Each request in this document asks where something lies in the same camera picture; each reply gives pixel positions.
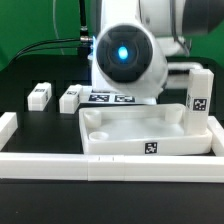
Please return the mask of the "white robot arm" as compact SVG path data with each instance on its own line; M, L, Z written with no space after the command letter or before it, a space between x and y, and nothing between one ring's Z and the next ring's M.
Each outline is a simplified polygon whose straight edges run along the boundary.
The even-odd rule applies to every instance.
M93 0L92 87L140 98L158 96L166 57L180 39L203 35L224 21L224 0Z

